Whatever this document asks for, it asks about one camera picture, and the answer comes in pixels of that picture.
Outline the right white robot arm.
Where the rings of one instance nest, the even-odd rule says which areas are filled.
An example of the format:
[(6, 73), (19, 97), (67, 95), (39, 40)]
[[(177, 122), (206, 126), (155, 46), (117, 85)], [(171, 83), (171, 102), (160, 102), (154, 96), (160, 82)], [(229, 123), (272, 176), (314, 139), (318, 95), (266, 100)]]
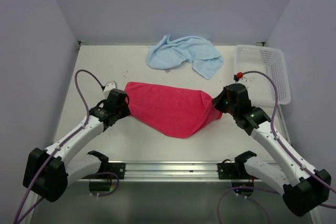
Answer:
[(260, 179), (281, 195), (288, 209), (298, 217), (328, 200), (331, 175), (325, 169), (317, 170), (292, 148), (267, 113), (251, 104), (243, 84), (224, 87), (212, 104), (217, 111), (230, 114), (236, 125), (256, 140), (278, 165), (273, 167), (247, 151), (235, 158), (236, 176)]

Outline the light blue towel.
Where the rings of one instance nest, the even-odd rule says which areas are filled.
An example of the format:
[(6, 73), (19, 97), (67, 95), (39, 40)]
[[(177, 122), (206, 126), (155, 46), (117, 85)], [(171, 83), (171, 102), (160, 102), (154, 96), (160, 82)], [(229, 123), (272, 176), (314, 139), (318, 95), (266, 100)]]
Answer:
[(209, 40), (198, 36), (170, 40), (170, 35), (165, 35), (149, 47), (146, 55), (146, 63), (152, 69), (173, 69), (186, 62), (209, 80), (223, 66), (224, 58)]

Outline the aluminium mounting rail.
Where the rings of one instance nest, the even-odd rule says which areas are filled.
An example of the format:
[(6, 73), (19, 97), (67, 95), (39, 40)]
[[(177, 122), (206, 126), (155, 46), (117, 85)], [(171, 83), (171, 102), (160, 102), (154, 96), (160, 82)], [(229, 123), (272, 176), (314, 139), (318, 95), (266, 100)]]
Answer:
[(248, 175), (236, 175), (235, 179), (220, 180), (218, 161), (155, 162), (155, 161), (110, 161), (125, 163), (123, 182), (251, 182)]

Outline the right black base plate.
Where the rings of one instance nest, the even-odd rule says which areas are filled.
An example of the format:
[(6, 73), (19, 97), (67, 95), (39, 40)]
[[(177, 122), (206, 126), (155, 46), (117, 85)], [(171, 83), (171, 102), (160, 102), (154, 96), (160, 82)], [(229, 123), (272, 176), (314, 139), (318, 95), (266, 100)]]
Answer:
[(217, 163), (217, 173), (220, 180), (235, 179), (237, 175), (234, 163)]

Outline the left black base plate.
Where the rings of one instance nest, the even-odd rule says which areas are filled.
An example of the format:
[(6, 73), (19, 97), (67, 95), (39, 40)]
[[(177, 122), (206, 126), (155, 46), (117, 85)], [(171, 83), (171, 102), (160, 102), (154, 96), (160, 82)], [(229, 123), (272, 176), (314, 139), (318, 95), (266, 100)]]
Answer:
[(122, 162), (109, 162), (104, 168), (104, 171), (114, 173), (119, 179), (124, 179), (125, 167), (125, 163)]

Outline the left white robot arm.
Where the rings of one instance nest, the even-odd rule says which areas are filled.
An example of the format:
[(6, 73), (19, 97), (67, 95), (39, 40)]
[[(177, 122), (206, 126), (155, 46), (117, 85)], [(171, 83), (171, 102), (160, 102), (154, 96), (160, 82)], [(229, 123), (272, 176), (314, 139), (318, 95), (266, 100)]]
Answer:
[(89, 110), (89, 114), (60, 141), (44, 150), (29, 153), (23, 185), (49, 202), (58, 200), (67, 187), (86, 176), (109, 177), (108, 157), (89, 151), (83, 159), (74, 157), (91, 140), (130, 115), (129, 96), (112, 89), (106, 99)]

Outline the white plastic basket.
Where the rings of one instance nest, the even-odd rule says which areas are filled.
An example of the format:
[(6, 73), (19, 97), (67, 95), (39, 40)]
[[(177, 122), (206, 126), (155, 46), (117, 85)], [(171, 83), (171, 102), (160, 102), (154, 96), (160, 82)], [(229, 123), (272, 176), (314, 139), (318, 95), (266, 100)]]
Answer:
[(291, 101), (290, 85), (285, 57), (282, 51), (270, 47), (237, 45), (235, 47), (234, 73), (251, 71), (239, 82), (248, 90), (253, 104), (272, 106), (275, 92), (278, 104), (287, 105)]

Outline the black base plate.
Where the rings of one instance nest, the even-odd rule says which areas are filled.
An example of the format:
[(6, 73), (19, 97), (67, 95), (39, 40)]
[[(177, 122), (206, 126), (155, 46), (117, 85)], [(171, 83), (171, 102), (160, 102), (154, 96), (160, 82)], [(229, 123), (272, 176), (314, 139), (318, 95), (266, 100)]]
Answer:
[(125, 163), (122, 162), (109, 162), (104, 168), (104, 171), (114, 173), (119, 179), (124, 179), (125, 167)]
[(217, 163), (217, 173), (220, 180), (235, 179), (237, 175), (234, 163)]

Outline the red towel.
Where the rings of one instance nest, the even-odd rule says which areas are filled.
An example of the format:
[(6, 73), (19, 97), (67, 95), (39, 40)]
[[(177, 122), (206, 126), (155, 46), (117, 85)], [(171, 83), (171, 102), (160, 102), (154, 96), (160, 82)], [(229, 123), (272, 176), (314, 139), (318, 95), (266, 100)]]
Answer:
[(125, 92), (131, 115), (169, 137), (188, 138), (222, 117), (201, 90), (129, 82)]

